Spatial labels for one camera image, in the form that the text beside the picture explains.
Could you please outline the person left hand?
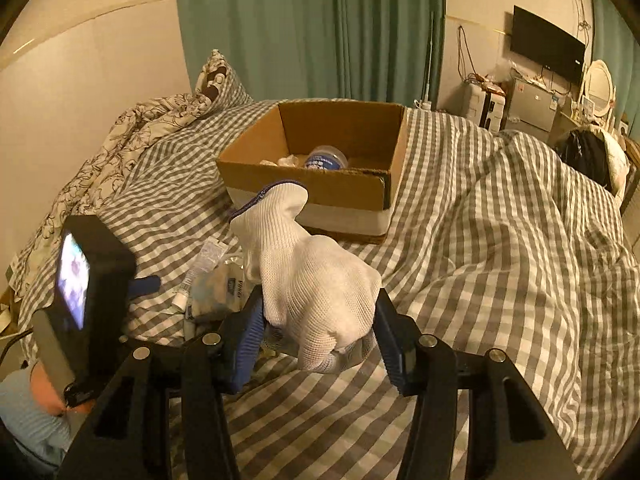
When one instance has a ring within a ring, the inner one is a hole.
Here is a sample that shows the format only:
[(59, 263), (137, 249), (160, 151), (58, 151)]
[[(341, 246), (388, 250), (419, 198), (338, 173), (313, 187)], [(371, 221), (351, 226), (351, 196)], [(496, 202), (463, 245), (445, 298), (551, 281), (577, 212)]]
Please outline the person left hand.
[(30, 372), (29, 388), (35, 402), (51, 416), (62, 416), (67, 413), (89, 414), (96, 400), (89, 400), (70, 408), (58, 395), (41, 362), (37, 362)]

